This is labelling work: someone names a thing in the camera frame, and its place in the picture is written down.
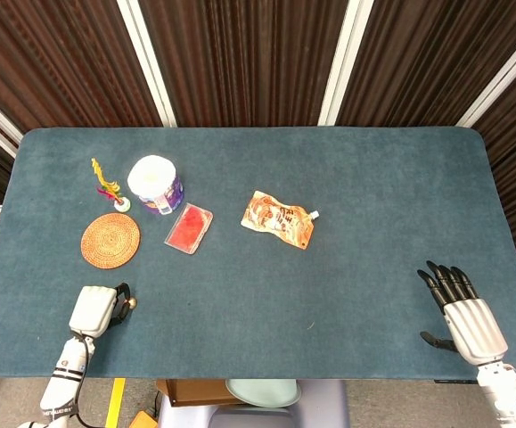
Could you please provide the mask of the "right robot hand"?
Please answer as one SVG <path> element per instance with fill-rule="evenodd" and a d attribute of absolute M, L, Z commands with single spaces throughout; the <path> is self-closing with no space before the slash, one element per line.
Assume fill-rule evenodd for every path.
<path fill-rule="evenodd" d="M 426 262 L 428 271 L 417 275 L 427 285 L 451 334 L 439 339 L 421 331 L 430 346 L 459 354 L 473 366 L 501 361 L 508 344 L 488 304 L 480 298 L 470 278 L 458 267 Z"/>

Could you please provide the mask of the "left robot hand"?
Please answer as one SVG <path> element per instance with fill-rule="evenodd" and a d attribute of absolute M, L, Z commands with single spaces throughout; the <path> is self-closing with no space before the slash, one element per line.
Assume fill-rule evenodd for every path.
<path fill-rule="evenodd" d="M 113 288 L 84 286 L 71 314 L 69 328 L 74 333 L 97 339 L 127 318 L 131 300 L 127 283 Z"/>

